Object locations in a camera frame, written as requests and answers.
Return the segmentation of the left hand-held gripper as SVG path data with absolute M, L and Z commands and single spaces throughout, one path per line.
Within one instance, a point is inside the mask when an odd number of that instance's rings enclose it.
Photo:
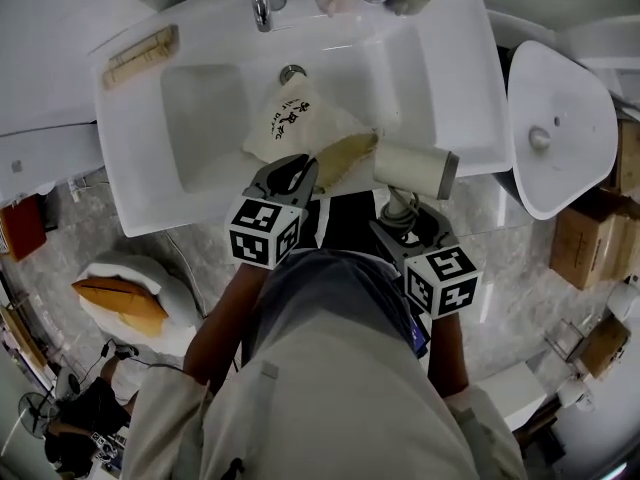
M 260 168 L 225 220 L 232 259 L 274 269 L 298 245 L 319 172 L 316 159 L 295 154 Z

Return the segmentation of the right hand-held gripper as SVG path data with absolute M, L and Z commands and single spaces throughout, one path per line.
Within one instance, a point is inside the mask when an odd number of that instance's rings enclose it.
M 421 203 L 421 243 L 401 244 L 377 220 L 369 227 L 381 253 L 399 270 L 404 295 L 418 313 L 439 319 L 476 302 L 482 271 L 435 208 Z

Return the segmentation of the white printed cloth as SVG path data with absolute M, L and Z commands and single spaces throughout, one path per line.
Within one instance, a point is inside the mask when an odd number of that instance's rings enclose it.
M 296 73 L 264 105 L 243 150 L 264 163 L 298 154 L 316 159 L 314 192 L 321 195 L 342 182 L 377 144 L 372 129 L 330 103 L 306 76 Z

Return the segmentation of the person's right forearm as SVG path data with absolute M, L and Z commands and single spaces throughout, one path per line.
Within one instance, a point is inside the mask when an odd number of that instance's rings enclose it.
M 432 322 L 428 378 L 441 398 L 448 398 L 469 386 L 459 314 Z

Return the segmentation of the person's left forearm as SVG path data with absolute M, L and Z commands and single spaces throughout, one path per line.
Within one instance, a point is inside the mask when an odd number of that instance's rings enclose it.
M 183 372 L 213 395 L 226 380 L 269 274 L 269 270 L 242 264 L 187 349 Z

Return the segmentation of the person's black trousers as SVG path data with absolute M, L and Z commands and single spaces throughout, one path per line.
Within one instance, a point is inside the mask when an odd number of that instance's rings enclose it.
M 321 244 L 316 240 L 321 203 L 329 204 L 328 221 Z M 376 217 L 372 191 L 310 201 L 296 249 L 331 249 L 385 258 L 370 222 Z

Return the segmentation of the white sink vanity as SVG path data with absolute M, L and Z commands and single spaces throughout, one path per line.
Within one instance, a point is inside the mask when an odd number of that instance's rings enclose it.
M 171 24 L 168 60 L 104 90 L 107 61 Z M 326 16 L 291 0 L 260 32 L 250 0 L 188 0 L 90 57 L 102 154 L 124 233 L 223 220 L 259 169 L 243 142 L 281 70 L 383 140 L 458 155 L 461 177 L 511 167 L 508 105 L 484 0 L 432 0 L 401 17 L 357 1 Z

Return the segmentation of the person's blue garment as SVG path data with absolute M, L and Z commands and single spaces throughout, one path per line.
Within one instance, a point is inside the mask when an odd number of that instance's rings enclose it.
M 414 347 L 410 307 L 400 275 L 372 255 L 304 249 L 293 252 L 266 279 L 243 339 L 247 362 L 315 316 L 333 315 L 393 336 Z

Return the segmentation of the cardboard box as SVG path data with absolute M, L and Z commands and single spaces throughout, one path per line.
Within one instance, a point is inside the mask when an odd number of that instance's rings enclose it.
M 585 290 L 640 272 L 640 204 L 593 188 L 556 219 L 549 267 Z
M 622 193 L 640 185 L 640 123 L 619 122 L 617 181 Z
M 629 329 L 610 314 L 585 338 L 578 359 L 592 377 L 599 378 L 624 351 L 630 337 Z

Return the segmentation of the white box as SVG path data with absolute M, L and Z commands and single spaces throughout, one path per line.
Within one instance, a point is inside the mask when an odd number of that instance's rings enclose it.
M 477 382 L 511 431 L 524 426 L 547 398 L 543 385 L 524 362 Z

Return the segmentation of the person's beige shirt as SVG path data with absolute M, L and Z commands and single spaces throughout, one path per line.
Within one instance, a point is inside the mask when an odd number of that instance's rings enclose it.
M 332 313 L 265 342 L 217 393 L 139 390 L 121 480 L 526 480 L 488 395 L 436 392 L 408 345 Z

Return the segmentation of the orange cloth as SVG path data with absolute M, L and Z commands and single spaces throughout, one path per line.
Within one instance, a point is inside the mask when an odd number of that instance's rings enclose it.
M 105 277 L 76 281 L 72 288 L 85 300 L 116 313 L 129 327 L 147 337 L 159 337 L 168 314 L 144 287 L 133 282 Z

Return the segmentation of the orange box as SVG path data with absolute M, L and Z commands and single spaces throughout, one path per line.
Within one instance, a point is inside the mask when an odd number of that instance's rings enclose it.
M 0 209 L 0 256 L 20 262 L 45 243 L 36 195 Z

